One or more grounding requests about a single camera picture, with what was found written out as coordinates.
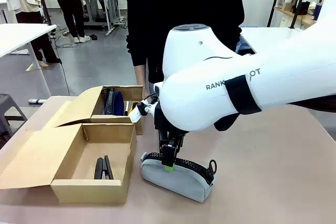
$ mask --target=brown box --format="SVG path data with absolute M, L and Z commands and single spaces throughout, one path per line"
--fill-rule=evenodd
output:
M 60 203 L 125 203 L 136 149 L 134 124 L 75 124 L 18 141 L 0 164 L 0 189 L 50 185 Z M 108 155 L 114 179 L 94 179 Z
M 104 97 L 101 91 L 104 88 L 115 88 L 122 93 L 125 103 L 129 101 L 129 111 L 133 102 L 143 99 L 143 86 L 98 86 L 84 91 L 73 101 L 66 102 L 59 111 L 49 120 L 44 129 L 72 125 L 77 123 L 131 123 L 129 116 L 103 115 Z M 142 120 L 135 124 L 137 135 L 142 135 Z

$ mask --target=black strap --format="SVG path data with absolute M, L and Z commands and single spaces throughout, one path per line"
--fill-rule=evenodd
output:
M 245 75 L 225 81 L 225 87 L 237 112 L 249 115 L 261 111 L 251 94 Z

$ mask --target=wooden shelf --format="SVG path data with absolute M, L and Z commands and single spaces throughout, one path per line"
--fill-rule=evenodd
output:
M 288 10 L 283 10 L 283 9 L 281 9 L 281 8 L 279 8 L 279 7 L 274 7 L 274 9 L 275 9 L 275 10 L 278 10 L 279 12 L 281 12 L 281 13 L 283 13 L 283 14 L 289 16 L 289 17 L 294 18 L 294 13 L 291 13 L 291 12 L 288 11 Z M 304 26 L 308 26 L 308 27 L 310 27 L 310 26 L 312 26 L 312 25 L 314 25 L 314 24 L 316 23 L 316 20 L 313 20 L 313 16 L 310 15 L 310 14 L 307 14 L 307 15 L 299 15 L 299 16 L 298 16 L 298 19 L 297 19 L 297 22 L 301 22 L 301 18 L 302 18 L 302 24 L 303 24 Z

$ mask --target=stool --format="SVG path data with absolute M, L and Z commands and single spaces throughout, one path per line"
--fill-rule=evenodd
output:
M 5 113 L 11 107 L 14 107 L 19 112 L 20 115 L 19 116 L 5 116 Z M 12 131 L 8 121 L 24 121 L 24 122 L 26 122 L 27 117 L 24 115 L 24 113 L 21 111 L 21 109 L 14 102 L 13 98 L 9 94 L 0 94 L 0 137 L 5 142 L 8 142 L 8 140 L 15 133 L 15 132 Z

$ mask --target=black hoodie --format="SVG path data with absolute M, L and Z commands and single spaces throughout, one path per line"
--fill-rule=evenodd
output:
M 244 21 L 242 0 L 127 0 L 129 53 L 133 65 L 148 61 L 149 82 L 163 81 L 162 61 L 169 31 L 178 25 L 200 23 L 236 49 Z

